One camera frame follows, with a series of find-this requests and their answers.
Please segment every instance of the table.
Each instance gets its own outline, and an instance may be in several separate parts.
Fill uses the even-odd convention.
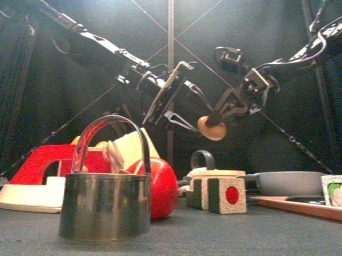
[[[59,237],[61,214],[0,209],[0,255],[341,255],[342,223],[272,209],[249,201],[248,213],[220,215],[189,208],[128,241]]]

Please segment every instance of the black curtain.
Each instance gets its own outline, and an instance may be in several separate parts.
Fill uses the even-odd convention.
[[[49,3],[94,34],[107,38],[136,56],[154,65],[168,63],[168,0],[63,0]],[[321,1],[312,0],[309,3],[315,15]],[[332,1],[323,16],[323,24],[339,17],[341,10],[340,1]],[[70,143],[91,121],[105,112],[116,112],[124,105],[134,121],[141,123],[142,98],[148,103],[152,101],[148,95],[117,82],[117,71],[109,73],[102,67],[81,65],[63,53],[69,48],[66,31],[47,17],[33,13],[29,15],[30,20],[21,17],[10,21],[3,18],[6,22],[2,22],[0,35],[2,46],[11,48],[0,48],[2,56],[9,56],[2,58],[0,70],[0,97],[5,98],[2,171],[10,170],[6,173],[10,178],[21,167],[19,164],[11,169],[11,165],[42,140],[49,138],[49,144]],[[257,66],[278,58],[291,58],[309,42],[301,1],[176,1],[174,25],[176,63],[182,60],[200,63],[197,73],[189,80],[202,88],[213,105],[229,88],[228,84],[236,87],[241,81],[240,76],[229,74],[216,64],[216,47],[241,48],[252,65]],[[29,32],[33,29],[37,41],[30,58],[29,46],[34,41]],[[22,70],[27,68],[29,59],[31,65],[26,79]],[[10,70],[17,73],[17,80],[11,83],[7,78]],[[332,157],[324,107],[332,111],[337,144],[342,145],[339,115],[342,102],[340,56],[328,63],[325,80],[329,93],[329,102],[325,104],[329,106],[323,106],[317,77],[315,72],[309,72],[283,84],[280,93],[270,93],[265,113],[339,173],[341,156],[340,159]],[[193,124],[208,114],[184,95],[176,101],[176,111]],[[161,156],[166,158],[166,129],[149,127],[149,132]],[[103,136],[109,139],[113,135],[106,133]],[[250,116],[237,126],[230,126],[229,135],[220,142],[182,129],[177,130],[173,164],[180,178],[190,171],[190,157],[198,149],[212,151],[220,169],[242,169],[248,172],[323,169],[261,114]]]

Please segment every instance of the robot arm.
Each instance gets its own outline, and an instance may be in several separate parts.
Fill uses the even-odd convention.
[[[39,11],[69,32],[71,49],[70,56],[81,64],[103,66],[118,80],[146,90],[154,97],[144,123],[158,124],[165,117],[193,132],[202,133],[208,138],[220,140],[226,135],[225,122],[252,115],[262,110],[272,89],[280,90],[280,82],[312,70],[342,51],[342,17],[328,24],[312,42],[288,60],[277,60],[258,67],[245,65],[241,50],[224,48],[220,65],[222,69],[245,74],[241,85],[230,88],[217,106],[212,107],[200,87],[188,81],[194,67],[181,62],[174,72],[156,75],[150,64],[136,57],[125,49],[118,48],[109,40],[94,35],[83,25],[78,24],[66,14],[58,12],[43,0],[22,1],[34,11]],[[169,111],[180,88],[185,86],[189,92],[210,113],[200,119],[198,129],[177,114]]]
[[[311,43],[288,61],[277,60],[249,68],[244,63],[245,58],[240,56],[241,50],[224,49],[221,68],[229,72],[245,71],[246,74],[240,87],[236,90],[229,89],[220,100],[216,108],[216,112],[221,113],[222,117],[220,121],[229,120],[237,114],[254,114],[261,111],[266,105],[270,89],[280,90],[280,83],[324,65],[342,52],[342,17],[319,31]]]

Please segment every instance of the wooden board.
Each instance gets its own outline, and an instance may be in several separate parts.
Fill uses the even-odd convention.
[[[258,196],[254,199],[258,200],[262,206],[342,221],[342,207],[291,202],[285,201],[287,197],[276,196]]]

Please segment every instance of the silver pail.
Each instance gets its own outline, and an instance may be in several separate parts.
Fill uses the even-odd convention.
[[[105,126],[118,121],[130,124],[141,137],[145,175],[85,173],[90,141]],[[71,171],[66,176],[61,236],[75,240],[109,241],[148,233],[152,224],[150,151],[144,132],[130,119],[109,115],[89,125],[75,149]]]

